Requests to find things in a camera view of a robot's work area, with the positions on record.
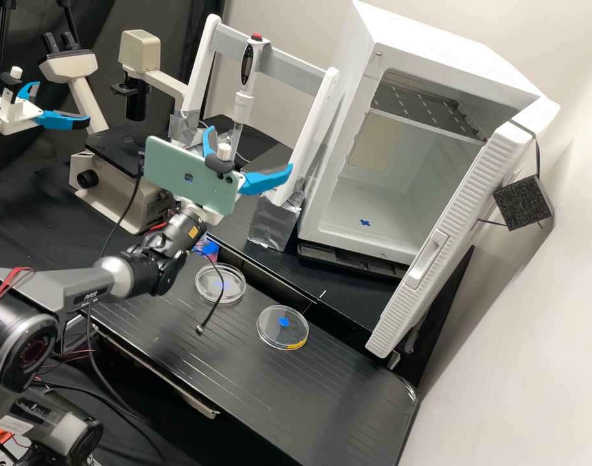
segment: petri dish lid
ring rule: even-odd
[[[266,307],[257,319],[257,332],[278,350],[296,350],[309,338],[309,324],[302,314],[284,305]]]
[[[225,292],[222,299],[220,299],[220,303],[229,304],[244,296],[246,292],[246,279],[242,275],[242,272],[229,264],[216,263],[214,265],[220,271],[225,281]],[[222,281],[212,264],[205,265],[199,270],[194,282],[199,294],[207,299],[207,301],[214,303],[218,299],[218,296],[220,296]]]

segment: black backdrop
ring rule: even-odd
[[[179,73],[176,70],[172,71],[174,75],[179,74],[182,81],[187,82],[203,32],[205,19],[211,13],[221,15],[225,2],[224,0],[178,0],[171,3],[178,10],[185,11],[188,15],[185,40],[182,49],[180,47],[173,49],[168,43],[168,37],[160,37],[162,40],[162,53],[165,54],[165,50],[167,50],[170,53],[179,54]],[[128,8],[129,5],[138,5],[138,8]],[[135,22],[137,18],[139,24],[142,24],[141,19],[143,19],[143,16],[155,14],[156,10],[160,11],[161,5],[163,5],[162,0],[138,0],[132,3],[126,0],[72,0],[72,12],[81,46],[92,49],[107,19],[111,21],[121,19],[120,14],[115,18],[109,18],[109,14],[114,10],[120,12],[123,6],[127,12],[126,20]],[[163,14],[169,15],[173,14],[173,12],[163,11]],[[119,25],[113,26],[118,30],[127,27],[123,23],[120,27]],[[17,8],[10,11],[10,26],[6,37],[2,70],[8,70],[12,65],[18,65],[24,70],[23,81],[40,80],[41,87],[39,88],[36,103],[45,109],[65,109],[69,90],[66,85],[49,83],[43,79],[43,75],[38,68],[39,59],[45,55],[41,35],[44,32],[52,32],[54,37],[58,39],[60,34],[68,29],[63,10],[57,6],[55,0],[17,0]],[[111,44],[111,46],[118,49],[118,42]],[[101,58],[99,52],[96,53],[100,66],[98,73],[112,73],[113,69],[120,72],[120,65],[116,63],[116,60],[105,60]],[[108,99],[107,95],[101,95],[104,94],[102,88],[99,88],[98,92],[100,93],[96,93],[98,101],[100,101],[100,98],[102,101],[104,101],[104,98]],[[102,108],[102,111],[108,119],[107,111],[104,108]],[[167,121],[168,115],[165,114],[165,124]],[[42,129],[34,128],[1,138],[0,170],[20,157],[39,138],[41,132]],[[85,137],[86,133],[74,136],[78,140],[83,140]]]

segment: black cable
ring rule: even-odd
[[[212,267],[214,268],[214,270],[218,274],[218,277],[220,277],[220,282],[221,282],[220,294],[218,295],[218,299],[214,302],[214,305],[212,306],[212,310],[209,312],[209,314],[207,314],[207,317],[203,320],[201,325],[197,325],[197,328],[196,328],[197,335],[201,336],[203,334],[203,329],[205,328],[207,323],[210,321],[212,315],[214,315],[214,311],[216,310],[216,307],[218,307],[218,304],[220,304],[220,300],[223,298],[223,293],[225,292],[225,279],[223,278],[223,275],[220,273],[220,270],[218,270],[218,267],[216,267],[216,264],[214,263],[214,261],[212,261],[211,257],[209,257],[207,254],[205,254],[201,250],[196,250],[195,252],[202,255],[202,256],[205,256],[205,258],[210,262],[210,264],[212,264]]]
[[[138,156],[138,173],[136,174],[136,182],[134,183],[134,190],[132,191],[132,196],[129,198],[129,202],[127,203],[126,209],[123,211],[123,214],[121,214],[119,221],[116,223],[116,225],[110,231],[108,238],[106,238],[106,241],[105,241],[104,245],[102,246],[102,250],[100,251],[100,258],[103,258],[104,253],[106,252],[106,248],[108,247],[108,243],[110,243],[110,240],[113,238],[113,235],[115,234],[117,228],[119,227],[119,225],[121,225],[121,222],[123,222],[123,219],[126,217],[127,213],[129,212],[129,209],[132,207],[132,204],[134,203],[134,198],[136,197],[136,193],[138,192],[138,187],[140,186],[140,179],[141,178],[142,178],[142,156],[139,155]]]
[[[147,419],[144,419],[143,417],[139,416],[138,414],[135,414],[135,413],[132,413],[132,412],[126,410],[125,408],[123,408],[122,406],[119,406],[117,403],[115,403],[114,401],[112,401],[108,397],[105,397],[102,394],[99,394],[98,392],[94,392],[93,390],[89,390],[88,388],[84,388],[81,386],[75,386],[75,385],[61,384],[61,383],[57,383],[57,382],[46,382],[43,380],[40,380],[40,381],[35,380],[35,381],[33,381],[32,384],[39,385],[39,386],[46,386],[49,388],[61,388],[64,390],[73,390],[75,392],[82,392],[84,394],[92,396],[93,398],[97,398],[105,405],[110,406],[112,409],[117,409],[117,410],[121,411],[121,413],[123,413],[129,417],[133,417],[134,419],[136,419],[142,423],[150,424],[150,422]]]
[[[112,411],[117,413],[119,415],[119,417],[121,417],[121,419],[123,419],[127,424],[129,424],[131,427],[133,427],[134,430],[136,430],[153,447],[155,452],[160,457],[162,464],[166,463],[166,458],[164,457],[162,451],[155,444],[155,442],[140,427],[135,425],[132,421],[130,421],[127,418],[128,416],[134,417],[135,419],[146,423],[147,421],[145,419],[142,419],[140,416],[137,416],[136,414],[131,413],[127,410],[124,410],[121,406],[118,406],[116,403],[112,402],[111,400],[109,400],[105,396],[100,395],[99,393],[93,392],[92,390],[88,390],[86,388],[72,386],[72,385],[66,385],[66,384],[59,384],[59,383],[43,382],[43,381],[34,382],[33,384],[39,385],[39,386],[51,387],[51,388],[59,388],[61,390],[73,390],[76,392],[84,393],[86,395],[89,395],[89,396],[101,401],[103,404],[107,405]]]
[[[537,141],[537,134],[535,134],[535,132],[531,131],[526,126],[521,125],[520,123],[511,118],[509,119],[509,122],[520,128],[522,131],[530,134],[531,137],[535,140],[535,171],[537,174],[537,178],[539,178],[540,173],[542,171],[542,152],[540,150],[540,143]]]
[[[95,375],[99,378],[102,384],[106,387],[106,389],[110,392],[110,394],[116,399],[126,410],[130,412],[134,412],[134,410],[123,400],[121,395],[119,395],[116,390],[113,388],[112,385],[108,383],[102,371],[100,371],[99,367],[97,367],[97,363],[95,362],[95,356],[93,356],[93,348],[91,347],[91,302],[87,306],[87,348],[89,353],[89,361],[91,362],[91,366],[93,367],[93,371]]]
[[[505,223],[495,222],[495,221],[492,221],[492,220],[477,219],[477,221],[484,222],[484,223],[490,223],[491,225],[499,225],[501,227],[506,227],[507,226],[507,224],[505,224]]]

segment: black workbench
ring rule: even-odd
[[[256,319],[278,303],[251,286],[238,303],[219,307],[198,337],[211,308],[194,286],[205,264],[191,256],[165,296],[98,304],[94,320],[299,464],[394,465],[415,413],[413,389],[312,324],[297,351],[266,345]]]
[[[61,269],[95,261],[112,224],[71,193],[67,173],[58,166],[27,174],[13,185],[0,184],[0,266]],[[109,250],[133,242],[119,230]],[[280,258],[271,256],[279,263]],[[308,280],[312,269],[300,273],[293,259],[286,260],[288,272],[278,274]],[[283,353],[267,347],[254,323],[261,309],[275,301],[252,286],[240,303],[220,309],[202,338],[196,337],[194,325],[208,310],[193,291],[193,276],[202,263],[192,258],[164,298],[99,305],[95,317],[101,331],[299,464],[396,464],[415,413],[413,390],[313,324],[302,349]],[[318,282],[330,282],[329,277]],[[353,291],[358,294],[372,283],[347,276],[345,289],[351,280],[362,280],[362,288]],[[313,296],[319,291],[302,288]]]

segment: robotic arm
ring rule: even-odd
[[[14,285],[0,300],[0,428],[33,440],[45,464],[85,465],[102,424],[56,392],[31,387],[37,371],[69,311],[99,300],[166,293],[205,231],[194,209],[184,208],[140,244],[93,267],[35,272]],[[9,272],[0,268],[0,281]]]

